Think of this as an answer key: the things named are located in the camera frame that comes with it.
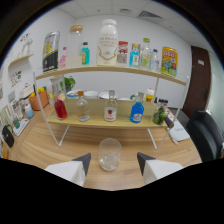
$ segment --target shelf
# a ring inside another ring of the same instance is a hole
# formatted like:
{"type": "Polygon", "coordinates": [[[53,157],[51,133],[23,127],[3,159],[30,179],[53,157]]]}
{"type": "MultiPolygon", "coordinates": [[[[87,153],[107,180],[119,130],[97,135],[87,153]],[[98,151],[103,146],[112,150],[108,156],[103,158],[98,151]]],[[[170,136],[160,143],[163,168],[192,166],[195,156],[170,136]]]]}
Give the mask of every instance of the shelf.
{"type": "Polygon", "coordinates": [[[89,104],[90,119],[86,122],[78,120],[75,110],[78,99],[66,99],[64,101],[68,117],[65,120],[59,120],[54,111],[49,117],[48,122],[51,124],[69,125],[87,128],[119,128],[119,129],[146,129],[146,128],[161,128],[167,127],[166,123],[163,125],[156,125],[151,121],[154,114],[155,104],[144,102],[144,113],[140,123],[132,123],[130,121],[130,114],[132,106],[135,101],[117,100],[117,119],[113,122],[104,120],[104,99],[87,100],[89,104]]]}
{"type": "Polygon", "coordinates": [[[19,57],[19,58],[15,59],[15,60],[11,61],[11,63],[9,64],[9,67],[12,66],[12,65],[14,65],[15,63],[17,63],[17,62],[19,62],[19,61],[22,61],[22,60],[24,60],[24,59],[26,59],[26,58],[31,57],[32,55],[33,55],[33,54],[28,54],[28,55],[19,57]]]}
{"type": "Polygon", "coordinates": [[[37,76],[36,79],[39,80],[39,79],[47,78],[50,76],[59,76],[59,75],[67,74],[67,73],[96,72],[96,71],[98,71],[98,72],[101,72],[101,71],[125,72],[125,73],[147,75],[147,76],[165,79],[165,80],[168,80],[168,81],[171,81],[174,83],[178,83],[183,86],[186,85],[185,82],[183,82],[179,79],[176,79],[175,77],[173,77],[171,75],[165,75],[162,73],[144,71],[144,70],[137,69],[137,68],[123,67],[123,66],[83,66],[83,67],[78,67],[78,68],[58,69],[58,70],[53,70],[53,71],[49,71],[49,72],[44,72],[44,74],[37,76]]]}

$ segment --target white container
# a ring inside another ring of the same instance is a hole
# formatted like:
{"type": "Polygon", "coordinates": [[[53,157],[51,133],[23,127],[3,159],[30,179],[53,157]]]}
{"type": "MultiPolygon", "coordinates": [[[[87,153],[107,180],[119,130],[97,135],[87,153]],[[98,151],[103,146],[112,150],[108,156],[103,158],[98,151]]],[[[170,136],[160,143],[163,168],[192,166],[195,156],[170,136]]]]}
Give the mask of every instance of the white container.
{"type": "Polygon", "coordinates": [[[106,19],[102,22],[97,43],[97,65],[115,66],[117,63],[117,22],[106,19]]]}
{"type": "Polygon", "coordinates": [[[76,68],[82,65],[82,30],[82,24],[70,27],[65,58],[66,68],[76,68]]]}
{"type": "Polygon", "coordinates": [[[155,93],[155,91],[152,90],[151,88],[146,90],[146,94],[145,94],[146,102],[152,102],[154,93],[155,93]]]}

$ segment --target cup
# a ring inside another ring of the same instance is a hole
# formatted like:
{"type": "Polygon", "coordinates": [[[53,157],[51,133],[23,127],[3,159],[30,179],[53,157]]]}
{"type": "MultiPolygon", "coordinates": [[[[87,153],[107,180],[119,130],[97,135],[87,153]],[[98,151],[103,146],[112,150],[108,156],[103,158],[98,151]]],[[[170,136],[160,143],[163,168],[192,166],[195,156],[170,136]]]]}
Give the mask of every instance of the cup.
{"type": "Polygon", "coordinates": [[[13,119],[13,124],[15,125],[15,127],[16,127],[16,129],[18,129],[19,128],[19,126],[20,126],[20,123],[19,123],[19,120],[18,120],[18,118],[17,117],[15,117],[14,119],[13,119]]]}
{"type": "Polygon", "coordinates": [[[115,170],[120,162],[121,144],[116,139],[107,138],[99,145],[99,163],[107,171],[115,170]]]}

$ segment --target black chair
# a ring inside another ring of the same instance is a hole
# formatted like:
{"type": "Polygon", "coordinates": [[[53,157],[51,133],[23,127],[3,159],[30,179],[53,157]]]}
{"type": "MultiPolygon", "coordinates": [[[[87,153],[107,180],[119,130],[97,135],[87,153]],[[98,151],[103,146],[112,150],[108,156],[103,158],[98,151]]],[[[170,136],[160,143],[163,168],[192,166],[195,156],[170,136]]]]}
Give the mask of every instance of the black chair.
{"type": "Polygon", "coordinates": [[[198,150],[202,162],[223,157],[222,143],[224,140],[221,131],[211,115],[206,111],[196,109],[186,129],[198,150]]]}

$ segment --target desk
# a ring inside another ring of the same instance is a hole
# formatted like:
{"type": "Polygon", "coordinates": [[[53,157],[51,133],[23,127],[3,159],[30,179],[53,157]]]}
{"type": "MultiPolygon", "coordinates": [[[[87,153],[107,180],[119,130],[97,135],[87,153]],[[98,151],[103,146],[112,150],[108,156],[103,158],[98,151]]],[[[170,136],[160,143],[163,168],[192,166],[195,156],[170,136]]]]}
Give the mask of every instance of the desk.
{"type": "MultiPolygon", "coordinates": [[[[44,108],[47,117],[53,110],[53,105],[47,105],[44,108]]],[[[59,140],[66,127],[58,124],[51,124],[51,127],[59,140]]],[[[164,127],[150,130],[157,144],[166,133],[164,127]]],[[[48,165],[71,161],[91,153],[92,159],[84,187],[124,190],[145,185],[137,160],[137,152],[159,160],[177,162],[184,167],[201,163],[191,139],[175,145],[168,136],[161,148],[155,150],[147,129],[70,127],[62,146],[59,147],[52,139],[39,111],[35,112],[22,134],[19,137],[15,136],[15,144],[9,149],[9,159],[45,169],[48,165]],[[111,172],[103,170],[98,162],[99,143],[105,138],[115,138],[122,146],[120,164],[111,172]]]]}

